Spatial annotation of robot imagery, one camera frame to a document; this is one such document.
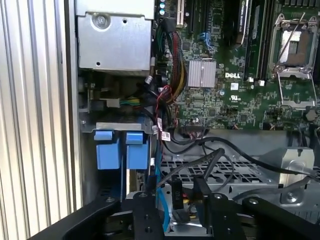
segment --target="motherboard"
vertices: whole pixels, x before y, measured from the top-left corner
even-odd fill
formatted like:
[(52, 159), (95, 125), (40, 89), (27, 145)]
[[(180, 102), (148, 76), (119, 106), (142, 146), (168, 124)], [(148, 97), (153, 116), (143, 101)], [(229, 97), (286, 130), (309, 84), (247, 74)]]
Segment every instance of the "motherboard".
[[(320, 124), (319, 10), (320, 0), (161, 0), (158, 16), (176, 21), (188, 72), (172, 110), (179, 126)], [(170, 81), (170, 52), (158, 63)]]

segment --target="green circuit board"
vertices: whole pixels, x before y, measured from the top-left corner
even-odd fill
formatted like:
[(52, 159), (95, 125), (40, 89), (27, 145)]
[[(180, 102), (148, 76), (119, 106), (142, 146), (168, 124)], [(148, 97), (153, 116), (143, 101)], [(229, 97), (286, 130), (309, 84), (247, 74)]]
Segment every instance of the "green circuit board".
[[(172, 4), (170, 7), (172, 16), (169, 15), (169, 17), (174, 17), (176, 8), (173, 6), (176, 2), (175, 0), (167, 2), (167, 5)], [(237, 49), (225, 47), (223, 41), (224, 8), (222, 0), (211, 0), (208, 18), (211, 50), (207, 50), (203, 42), (198, 40), (200, 32), (197, 31), (197, 28), (193, 34), (188, 31), (188, 23), (177, 28), (182, 39), (183, 55), (187, 66), (189, 61), (203, 59), (216, 62), (214, 87), (202, 88), (187, 85), (177, 98), (176, 103), (179, 111), (176, 117), (179, 125), (204, 126), (208, 120), (215, 118), (209, 126), (212, 129), (258, 130), (264, 129), (264, 123), (276, 126), (272, 127), (272, 130), (292, 127), (282, 124), (285, 122), (293, 122), (298, 124), (301, 129), (308, 129), (310, 121), (306, 121), (303, 117), (305, 110), (281, 104), (280, 86), (276, 79), (270, 78), (265, 81), (264, 85), (259, 85), (258, 81), (254, 83), (247, 81), (248, 77), (256, 78), (259, 70), (258, 62), (261, 56), (258, 53), (262, 47), (261, 38), (263, 37), (264, 25), (266, 25), (266, 19), (263, 18), (263, 8), (254, 6), (250, 10), (249, 20), (251, 23), (249, 26), (251, 29), (248, 27), (247, 32), (254, 35), (254, 40), (249, 41), (246, 36), (243, 45)], [(198, 9), (196, 14), (199, 15), (201, 12), (202, 10)], [(302, 12), (306, 13), (307, 18), (318, 16), (318, 10), (315, 8), (282, 6), (277, 1), (272, 13), (272, 21), (276, 21), (276, 17), (283, 12), (286, 16), (295, 19), (299, 18)], [(163, 61), (167, 62), (167, 77), (170, 80), (172, 62), (170, 59)], [(226, 78), (226, 73), (235, 74), (238, 78)], [(281, 89), (285, 100), (296, 103), (312, 100), (317, 103), (318, 101), (314, 99), (313, 83), (309, 79), (287, 78), (281, 81)], [(315, 91), (318, 96), (320, 92), (317, 85), (315, 85)], [(313, 122), (320, 124), (317, 117)]]

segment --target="heatsink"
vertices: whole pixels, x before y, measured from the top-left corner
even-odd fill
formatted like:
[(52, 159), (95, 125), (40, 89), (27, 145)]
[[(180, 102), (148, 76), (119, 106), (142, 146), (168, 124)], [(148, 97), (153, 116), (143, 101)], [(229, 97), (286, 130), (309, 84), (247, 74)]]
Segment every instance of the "heatsink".
[(214, 88), (216, 85), (216, 67), (216, 61), (190, 61), (188, 87)]

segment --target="cpu socket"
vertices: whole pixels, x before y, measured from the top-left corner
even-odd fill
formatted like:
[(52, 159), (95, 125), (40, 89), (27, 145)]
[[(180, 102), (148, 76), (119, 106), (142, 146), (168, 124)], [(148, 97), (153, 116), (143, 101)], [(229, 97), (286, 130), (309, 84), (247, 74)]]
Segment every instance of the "cpu socket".
[[(301, 13), (298, 19), (286, 19), (283, 13), (279, 14), (273, 28), (269, 56), (270, 77), (278, 80), (281, 103), (294, 109), (315, 106), (317, 101), (312, 72), (319, 39), (319, 19), (317, 16), (304, 17), (305, 13)], [(310, 81), (313, 100), (299, 103), (284, 100), (281, 81), (293, 76), (298, 80)]]

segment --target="blue latch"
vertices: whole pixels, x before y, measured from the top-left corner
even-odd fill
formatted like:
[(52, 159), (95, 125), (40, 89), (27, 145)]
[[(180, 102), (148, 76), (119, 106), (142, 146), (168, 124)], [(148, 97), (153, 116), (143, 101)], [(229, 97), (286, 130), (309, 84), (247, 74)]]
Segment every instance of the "blue latch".
[[(111, 141), (112, 139), (112, 131), (96, 131), (94, 135), (96, 141)], [(119, 139), (116, 142), (97, 144), (96, 160), (99, 170), (119, 169), (121, 162)]]
[(112, 131), (96, 131), (94, 135), (94, 140), (96, 141), (109, 141), (112, 140)]
[(145, 170), (148, 168), (149, 141), (144, 143), (142, 132), (127, 132), (126, 168), (132, 170)]

